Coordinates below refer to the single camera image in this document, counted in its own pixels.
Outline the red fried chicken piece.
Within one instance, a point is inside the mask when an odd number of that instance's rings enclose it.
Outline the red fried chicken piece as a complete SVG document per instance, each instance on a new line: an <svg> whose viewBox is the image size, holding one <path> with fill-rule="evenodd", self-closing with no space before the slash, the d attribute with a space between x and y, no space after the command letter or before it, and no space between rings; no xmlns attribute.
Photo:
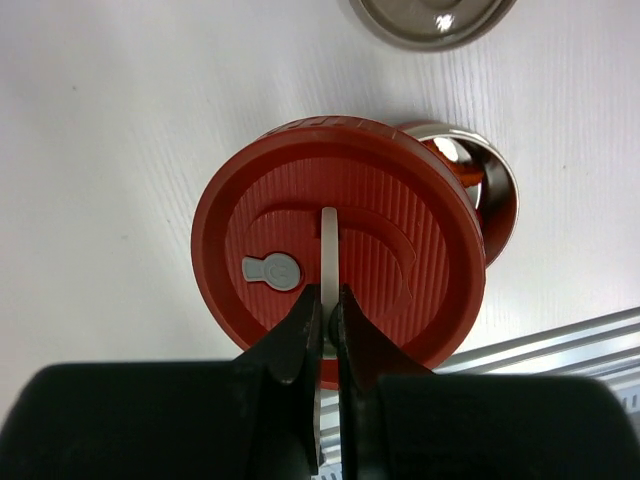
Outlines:
<svg viewBox="0 0 640 480"><path fill-rule="evenodd" d="M484 169L472 159L471 154L457 140L435 137L423 141L422 144L454 173L465 188L482 183L485 176Z"/></svg>

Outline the beige round lid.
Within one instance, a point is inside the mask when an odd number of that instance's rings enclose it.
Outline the beige round lid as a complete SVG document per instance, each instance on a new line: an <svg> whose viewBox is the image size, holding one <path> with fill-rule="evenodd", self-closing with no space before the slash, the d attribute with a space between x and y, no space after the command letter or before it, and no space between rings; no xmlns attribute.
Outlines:
<svg viewBox="0 0 640 480"><path fill-rule="evenodd" d="M357 0L350 3L367 30L405 50L442 52L487 34L514 0Z"/></svg>

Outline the red metal container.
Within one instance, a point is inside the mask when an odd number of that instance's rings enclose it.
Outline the red metal container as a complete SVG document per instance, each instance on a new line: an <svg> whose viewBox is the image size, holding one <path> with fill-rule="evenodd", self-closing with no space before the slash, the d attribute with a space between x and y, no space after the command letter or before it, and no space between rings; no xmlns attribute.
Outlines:
<svg viewBox="0 0 640 480"><path fill-rule="evenodd" d="M465 127L422 120L403 123L399 129L421 144L435 137L455 139L484 169L481 184L464 188L481 225L486 261L494 263L511 239L519 213L517 183L503 155L485 137Z"/></svg>

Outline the red round lid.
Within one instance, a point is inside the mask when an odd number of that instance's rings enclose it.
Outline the red round lid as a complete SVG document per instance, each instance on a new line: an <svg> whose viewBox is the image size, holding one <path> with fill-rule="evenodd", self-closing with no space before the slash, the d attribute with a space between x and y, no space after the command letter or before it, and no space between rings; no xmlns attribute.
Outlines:
<svg viewBox="0 0 640 480"><path fill-rule="evenodd" d="M198 202L191 258L208 309L242 349L306 286L329 303L346 286L428 368L470 332L487 265L459 169L397 127L352 116L296 120L233 155Z"/></svg>

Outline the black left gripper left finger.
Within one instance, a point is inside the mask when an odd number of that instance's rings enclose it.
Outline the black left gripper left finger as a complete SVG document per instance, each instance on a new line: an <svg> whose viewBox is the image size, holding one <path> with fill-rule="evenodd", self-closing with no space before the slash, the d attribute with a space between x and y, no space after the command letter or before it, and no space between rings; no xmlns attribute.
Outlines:
<svg viewBox="0 0 640 480"><path fill-rule="evenodd" d="M66 363L1 430L5 479L308 479L321 463L320 293L231 361Z"/></svg>

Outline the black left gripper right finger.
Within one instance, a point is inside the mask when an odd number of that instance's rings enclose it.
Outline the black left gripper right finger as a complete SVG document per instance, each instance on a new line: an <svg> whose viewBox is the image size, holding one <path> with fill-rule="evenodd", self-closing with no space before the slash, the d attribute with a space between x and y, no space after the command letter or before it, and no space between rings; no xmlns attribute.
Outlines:
<svg viewBox="0 0 640 480"><path fill-rule="evenodd" d="M614 394L571 376L436 374L344 288L335 312L346 479L635 479Z"/></svg>

